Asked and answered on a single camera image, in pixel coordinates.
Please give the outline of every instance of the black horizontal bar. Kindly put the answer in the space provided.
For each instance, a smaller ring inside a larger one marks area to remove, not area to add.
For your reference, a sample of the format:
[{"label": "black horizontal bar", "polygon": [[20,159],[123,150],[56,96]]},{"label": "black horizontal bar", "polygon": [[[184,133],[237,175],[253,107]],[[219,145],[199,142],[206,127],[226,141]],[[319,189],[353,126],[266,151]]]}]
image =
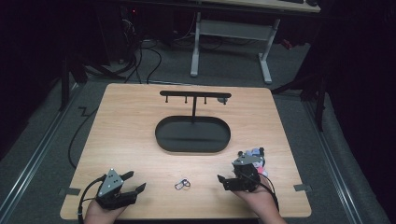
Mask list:
[{"label": "black horizontal bar", "polygon": [[161,96],[193,96],[193,97],[213,97],[230,98],[227,92],[207,92],[207,91],[160,91]]}]

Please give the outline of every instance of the black oval tray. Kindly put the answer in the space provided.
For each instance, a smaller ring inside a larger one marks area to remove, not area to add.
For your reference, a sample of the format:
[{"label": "black oval tray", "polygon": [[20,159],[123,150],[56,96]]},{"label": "black oval tray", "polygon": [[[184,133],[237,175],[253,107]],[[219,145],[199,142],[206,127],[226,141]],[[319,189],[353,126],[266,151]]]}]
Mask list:
[{"label": "black oval tray", "polygon": [[158,145],[170,152],[222,151],[230,141],[228,124],[214,117],[171,116],[162,119],[156,129]]}]

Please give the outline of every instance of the cable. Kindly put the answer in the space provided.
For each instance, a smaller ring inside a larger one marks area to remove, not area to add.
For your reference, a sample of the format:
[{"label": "cable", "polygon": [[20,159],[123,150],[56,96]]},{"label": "cable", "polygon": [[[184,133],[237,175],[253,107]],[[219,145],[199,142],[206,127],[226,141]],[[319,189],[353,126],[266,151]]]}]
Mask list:
[{"label": "cable", "polygon": [[78,204],[78,223],[80,223],[80,224],[83,224],[83,223],[84,223],[84,218],[82,217],[82,203],[85,201],[84,198],[85,198],[85,194],[87,193],[88,189],[90,189],[90,188],[91,188],[94,184],[96,184],[97,182],[100,182],[100,181],[103,182],[103,181],[105,181],[106,177],[107,177],[107,175],[102,175],[101,177],[99,177],[99,178],[93,180],[93,181],[91,182],[91,184],[89,184],[89,185],[87,186],[87,188],[85,188],[85,190],[84,190],[84,192],[82,193],[81,198],[80,198],[80,200],[79,200],[79,204]]},{"label": "cable", "polygon": [[85,122],[87,122],[87,120],[88,120],[94,113],[96,113],[96,111],[98,110],[99,107],[96,108],[95,110],[93,110],[93,111],[91,112],[91,114],[89,114],[88,116],[85,115],[85,110],[87,109],[87,107],[80,107],[80,109],[81,109],[81,108],[84,109],[81,116],[82,116],[82,117],[86,117],[86,118],[85,118],[84,121],[82,121],[82,123],[78,126],[78,129],[76,130],[75,134],[73,135],[72,140],[70,141],[69,149],[67,150],[67,158],[69,159],[70,165],[72,165],[72,167],[73,167],[74,169],[77,169],[77,166],[72,162],[72,158],[71,158],[71,148],[72,148],[72,146],[73,146],[73,142],[74,142],[74,140],[76,139],[76,136],[77,136],[77,134],[79,133],[79,131],[81,130],[82,126],[85,124]]},{"label": "cable", "polygon": [[267,176],[262,175],[262,176],[264,176],[264,177],[270,182],[270,184],[271,184],[271,186],[272,186],[272,189],[269,189],[269,188],[268,188],[267,186],[265,186],[262,182],[256,181],[256,180],[250,178],[249,176],[245,175],[245,174],[242,173],[242,172],[239,172],[238,174],[242,175],[243,177],[247,178],[248,180],[250,180],[250,181],[252,181],[252,182],[254,182],[254,183],[256,183],[256,184],[262,186],[263,188],[265,188],[265,189],[271,194],[271,196],[272,196],[272,198],[273,198],[273,200],[274,200],[276,209],[277,209],[277,211],[279,211],[279,202],[277,201],[277,197],[276,197],[274,185],[272,184],[271,180],[270,180]]},{"label": "cable", "polygon": [[124,83],[127,83],[127,82],[129,81],[129,79],[131,78],[131,76],[134,74],[134,72],[136,72],[136,77],[137,77],[137,79],[139,80],[139,83],[142,84],[142,80],[141,80],[141,78],[140,78],[140,76],[139,76],[139,73],[137,72],[137,68],[138,68],[138,67],[140,66],[140,64],[142,63],[142,45],[140,45],[140,47],[139,47],[139,52],[140,52],[139,63],[135,65],[134,71],[132,71],[132,73],[131,73],[127,78],[125,78]]},{"label": "cable", "polygon": [[149,84],[149,78],[155,72],[155,70],[157,70],[157,68],[160,66],[161,62],[163,61],[163,57],[161,57],[161,54],[158,51],[154,50],[154,49],[146,49],[146,50],[150,50],[150,51],[158,54],[158,56],[160,57],[160,61],[158,62],[157,66],[148,74],[148,77],[146,79],[146,83]]}]

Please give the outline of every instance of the small keyring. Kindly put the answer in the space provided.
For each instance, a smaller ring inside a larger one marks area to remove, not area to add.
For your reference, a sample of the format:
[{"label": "small keyring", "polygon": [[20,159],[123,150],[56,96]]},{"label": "small keyring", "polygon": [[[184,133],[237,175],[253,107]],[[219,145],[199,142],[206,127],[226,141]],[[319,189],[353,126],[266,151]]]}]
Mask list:
[{"label": "small keyring", "polygon": [[180,189],[183,189],[184,187],[189,188],[190,186],[191,186],[191,183],[190,183],[189,179],[184,178],[175,184],[175,189],[180,190]]}]

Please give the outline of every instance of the hand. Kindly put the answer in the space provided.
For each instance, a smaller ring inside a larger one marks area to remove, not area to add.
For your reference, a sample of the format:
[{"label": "hand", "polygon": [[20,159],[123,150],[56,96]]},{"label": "hand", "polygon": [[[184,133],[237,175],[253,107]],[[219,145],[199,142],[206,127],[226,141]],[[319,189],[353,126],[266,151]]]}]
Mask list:
[{"label": "hand", "polygon": [[[269,188],[268,180],[263,176],[260,176],[260,179]],[[233,193],[244,200],[263,223],[286,223],[277,211],[273,197],[263,186],[258,186],[253,192],[241,190]]]},{"label": "hand", "polygon": [[119,215],[125,210],[121,207],[115,210],[103,209],[96,200],[92,200],[87,209],[85,224],[112,224]]}]

